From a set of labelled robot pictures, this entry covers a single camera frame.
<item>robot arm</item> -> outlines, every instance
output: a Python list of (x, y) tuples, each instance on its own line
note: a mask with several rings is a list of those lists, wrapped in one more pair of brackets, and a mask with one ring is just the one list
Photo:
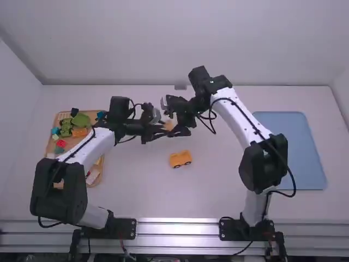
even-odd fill
[[(143, 144), (162, 136), (190, 135), (187, 132), (169, 132), (160, 124), (160, 111), (150, 103), (143, 103), (140, 119), (129, 118), (129, 98), (112, 97), (106, 112), (91, 132), (74, 148), (56, 159), (43, 158), (36, 167), (30, 211), (33, 215), (55, 219), (65, 224), (103, 230), (108, 238), (134, 239), (135, 219), (114, 218), (113, 213), (88, 203), (85, 178), (97, 159), (118, 144), (125, 135), (140, 136)], [(64, 180), (62, 190), (54, 182)], [(120, 230), (129, 228), (130, 235)]]
[(238, 138), (244, 154), (239, 166), (240, 177), (248, 189), (241, 217), (250, 227), (262, 221), (268, 212), (268, 192), (279, 185), (287, 174), (287, 139), (273, 135), (260, 124), (237, 96), (232, 84), (223, 76), (212, 78), (204, 66), (194, 68), (189, 80), (195, 97), (167, 95), (161, 100), (165, 114), (177, 114), (178, 125), (196, 127), (195, 118), (209, 110), (217, 112)]

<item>white table surface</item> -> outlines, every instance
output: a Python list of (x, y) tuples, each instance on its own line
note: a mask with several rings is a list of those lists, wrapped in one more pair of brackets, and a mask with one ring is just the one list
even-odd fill
[[(289, 254), (349, 255), (349, 133), (330, 88), (244, 86), (236, 90), (252, 112), (303, 112), (320, 155), (328, 180), (325, 190), (298, 191), (293, 199), (272, 198), (270, 218), (285, 233)], [(44, 155), (57, 112), (72, 107), (107, 110), (111, 96), (159, 106), (166, 94), (190, 98), (194, 92), (175, 91), (173, 86), (46, 86), (1, 194), (0, 228), (6, 234), (0, 237), (0, 252), (69, 249), (72, 227), (42, 229), (29, 212), (35, 165)], [(162, 138), (146, 145), (135, 139), (106, 154), (103, 181), (88, 189), (89, 201), (116, 216), (140, 221), (136, 240), (126, 242), (131, 252), (232, 254), (246, 245), (217, 237), (217, 219), (238, 217), (246, 189), (238, 175), (242, 149), (221, 119), (214, 125), (216, 136), (198, 122), (191, 137)], [(192, 165), (171, 169), (169, 155), (184, 149), (191, 151)], [(92, 245), (92, 252), (121, 252), (118, 241), (92, 240)], [(87, 251), (86, 241), (82, 251)], [(254, 243), (245, 253), (263, 252), (263, 244)]]

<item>wire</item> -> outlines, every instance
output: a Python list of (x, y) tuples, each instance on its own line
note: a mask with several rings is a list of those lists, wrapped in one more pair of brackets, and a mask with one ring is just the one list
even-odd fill
[(241, 253), (243, 253), (246, 249), (248, 249), (253, 243), (253, 240), (251, 240), (250, 243), (247, 244), (247, 246), (245, 246), (243, 249), (241, 249), (239, 252), (236, 252), (235, 254), (232, 254), (232, 256), (234, 255), (240, 255)]
[(131, 141), (132, 139), (135, 139), (136, 137), (137, 137), (137, 136), (136, 136), (136, 135), (134, 135), (134, 136), (132, 136), (131, 138), (126, 139), (126, 140), (121, 141), (121, 142), (117, 142), (116, 144), (122, 144), (122, 143), (125, 143), (125, 142), (128, 142), (128, 141)]
[(42, 228), (53, 228), (57, 225), (63, 224), (62, 222), (57, 222), (55, 224), (51, 224), (51, 225), (43, 225), (42, 221), (41, 221), (41, 217), (38, 217), (38, 224), (39, 226), (41, 226)]
[(209, 117), (206, 117), (206, 116), (202, 116), (202, 114), (203, 113), (199, 114), (199, 118), (201, 118), (201, 119), (205, 119), (205, 120), (210, 120), (211, 119), (211, 120), (214, 120), (214, 119), (217, 118), (217, 114), (214, 111), (212, 111), (212, 114), (213, 114), (212, 118), (209, 118)]
[(89, 242), (89, 237), (88, 237), (88, 257), (91, 255), (91, 244)]

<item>green toy block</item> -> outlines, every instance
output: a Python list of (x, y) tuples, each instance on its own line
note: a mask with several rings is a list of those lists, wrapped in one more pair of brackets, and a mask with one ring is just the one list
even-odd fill
[(79, 112), (71, 120), (71, 123), (77, 127), (89, 127), (91, 125), (91, 120), (89, 116)]
[(61, 137), (63, 137), (63, 138), (70, 137), (72, 135), (71, 130), (72, 130), (72, 128), (70, 128), (68, 130), (62, 130), (61, 129)]
[(59, 146), (56, 146), (55, 148), (55, 154), (62, 154), (64, 152), (64, 149), (59, 147)]

